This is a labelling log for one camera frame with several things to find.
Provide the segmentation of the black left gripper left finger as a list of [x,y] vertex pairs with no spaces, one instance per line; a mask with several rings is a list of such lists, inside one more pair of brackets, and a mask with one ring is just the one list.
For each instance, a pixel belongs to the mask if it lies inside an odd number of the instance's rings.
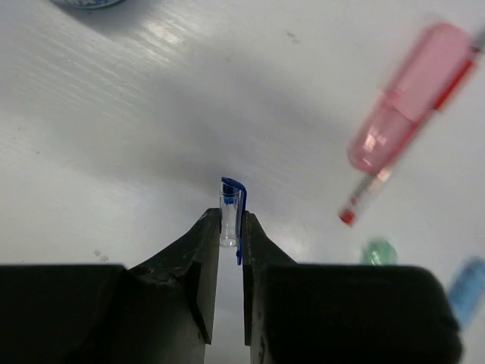
[[202,363],[211,343],[220,212],[132,268],[3,265],[3,363]]

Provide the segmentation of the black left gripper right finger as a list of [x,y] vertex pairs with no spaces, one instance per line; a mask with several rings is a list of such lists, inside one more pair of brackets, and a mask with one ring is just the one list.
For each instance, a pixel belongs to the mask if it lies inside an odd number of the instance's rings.
[[406,265],[298,263],[242,220],[245,343],[253,363],[457,363],[441,283]]

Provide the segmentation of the blue pen cap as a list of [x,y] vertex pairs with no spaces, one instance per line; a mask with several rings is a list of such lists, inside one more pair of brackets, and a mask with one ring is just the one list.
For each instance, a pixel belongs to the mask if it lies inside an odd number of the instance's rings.
[[242,219],[246,211],[247,190],[239,181],[229,177],[221,178],[220,245],[236,248],[237,265],[243,262],[242,255]]

